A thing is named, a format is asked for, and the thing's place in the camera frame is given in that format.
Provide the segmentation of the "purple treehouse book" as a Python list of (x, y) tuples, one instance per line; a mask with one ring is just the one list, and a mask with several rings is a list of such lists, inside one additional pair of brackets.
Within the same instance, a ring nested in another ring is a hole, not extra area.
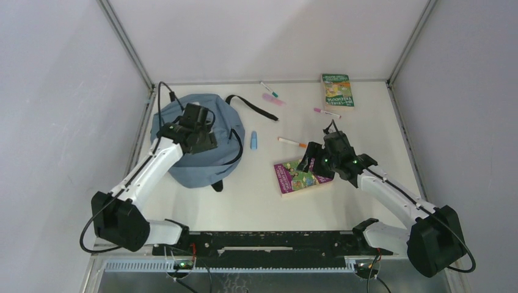
[(332, 178), (318, 176), (313, 172), (315, 160), (310, 161), (308, 172), (298, 170), (301, 159), (274, 164), (274, 173), (279, 185), (280, 195), (283, 198), (294, 195), (302, 190), (331, 183)]

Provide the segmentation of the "blue student backpack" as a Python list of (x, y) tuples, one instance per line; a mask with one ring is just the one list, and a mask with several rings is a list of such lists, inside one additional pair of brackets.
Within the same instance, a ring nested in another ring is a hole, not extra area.
[(183, 156), (168, 172), (183, 187), (210, 186), (221, 192), (224, 178), (238, 166), (246, 131), (231, 105), (235, 97), (203, 93), (177, 98), (170, 93), (170, 103), (154, 114), (150, 139), (170, 134), (180, 141)]

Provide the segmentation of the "green treehouse book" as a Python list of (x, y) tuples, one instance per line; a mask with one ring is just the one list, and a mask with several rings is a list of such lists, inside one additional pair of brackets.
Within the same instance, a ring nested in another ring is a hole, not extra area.
[(323, 73), (324, 107), (327, 110), (345, 110), (355, 107), (351, 82), (347, 74)]

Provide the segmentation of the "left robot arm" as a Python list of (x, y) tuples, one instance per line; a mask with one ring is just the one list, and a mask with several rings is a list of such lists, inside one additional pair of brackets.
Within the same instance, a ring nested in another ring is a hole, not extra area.
[(100, 239), (115, 249), (138, 251), (145, 245), (164, 244), (182, 255), (191, 246), (184, 234), (187, 226), (172, 220), (149, 220), (144, 209), (151, 192), (169, 169), (186, 154), (197, 154), (217, 147), (208, 121), (206, 107), (187, 104), (180, 116), (170, 123), (159, 122), (159, 131), (147, 155), (110, 192), (98, 191), (91, 200), (92, 227)]

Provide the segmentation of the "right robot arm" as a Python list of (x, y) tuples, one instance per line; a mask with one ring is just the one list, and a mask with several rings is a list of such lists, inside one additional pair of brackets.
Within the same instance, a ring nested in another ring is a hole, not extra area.
[(368, 219), (356, 226), (353, 246), (361, 254), (375, 248), (405, 256), (425, 277), (433, 277), (453, 263), (473, 256), (465, 244), (457, 212), (445, 205), (438, 208), (391, 179), (367, 154), (356, 154), (341, 131), (328, 132), (324, 143), (310, 142), (297, 170), (351, 183), (385, 206), (404, 225), (386, 225)]

